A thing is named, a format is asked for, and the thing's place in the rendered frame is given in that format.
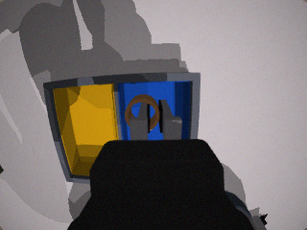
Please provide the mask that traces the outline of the blue and yellow divided bin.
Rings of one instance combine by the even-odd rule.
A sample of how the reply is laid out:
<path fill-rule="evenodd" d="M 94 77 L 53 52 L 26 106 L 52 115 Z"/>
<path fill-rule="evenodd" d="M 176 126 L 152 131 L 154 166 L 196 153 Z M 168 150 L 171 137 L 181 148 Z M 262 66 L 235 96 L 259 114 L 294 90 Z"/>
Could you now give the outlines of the blue and yellow divided bin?
<path fill-rule="evenodd" d="M 44 82 L 43 89 L 66 182 L 90 184 L 89 170 L 102 146 L 111 140 L 130 140 L 125 111 L 139 94 L 152 96 L 157 104 L 167 100 L 173 116 L 182 120 L 181 139 L 198 139 L 201 73 L 76 78 Z"/>

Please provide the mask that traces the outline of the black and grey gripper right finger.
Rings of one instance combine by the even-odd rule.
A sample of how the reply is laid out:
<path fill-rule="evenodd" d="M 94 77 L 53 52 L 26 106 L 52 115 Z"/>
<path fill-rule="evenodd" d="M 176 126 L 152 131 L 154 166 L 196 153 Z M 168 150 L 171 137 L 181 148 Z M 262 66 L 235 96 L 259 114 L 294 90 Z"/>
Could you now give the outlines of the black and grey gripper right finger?
<path fill-rule="evenodd" d="M 173 113 L 166 100 L 158 100 L 159 129 L 163 140 L 181 140 L 182 120 Z"/>

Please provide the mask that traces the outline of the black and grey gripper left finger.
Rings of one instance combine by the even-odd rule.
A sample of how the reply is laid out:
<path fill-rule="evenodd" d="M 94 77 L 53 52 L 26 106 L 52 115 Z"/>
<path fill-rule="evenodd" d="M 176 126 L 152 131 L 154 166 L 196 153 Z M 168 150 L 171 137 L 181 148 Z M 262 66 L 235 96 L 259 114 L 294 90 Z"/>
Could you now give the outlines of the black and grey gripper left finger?
<path fill-rule="evenodd" d="M 141 103 L 137 117 L 130 118 L 130 139 L 148 140 L 150 133 L 150 105 Z"/>

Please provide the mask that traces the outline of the bronze bushing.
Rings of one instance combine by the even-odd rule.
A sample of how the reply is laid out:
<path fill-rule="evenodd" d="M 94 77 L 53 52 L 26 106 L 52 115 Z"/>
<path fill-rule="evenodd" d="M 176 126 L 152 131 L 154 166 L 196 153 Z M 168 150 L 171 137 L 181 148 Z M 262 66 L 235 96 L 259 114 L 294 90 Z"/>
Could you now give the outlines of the bronze bushing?
<path fill-rule="evenodd" d="M 156 100 L 152 96 L 149 96 L 147 94 L 140 94 L 140 95 L 135 96 L 128 104 L 126 111 L 125 111 L 125 120 L 128 126 L 130 126 L 130 118 L 134 117 L 131 112 L 131 107 L 137 103 L 150 104 L 154 108 L 155 113 L 151 118 L 151 124 L 150 124 L 150 130 L 152 130 L 154 127 L 157 126 L 157 123 L 159 121 L 159 109 L 158 109 L 158 104 Z"/>

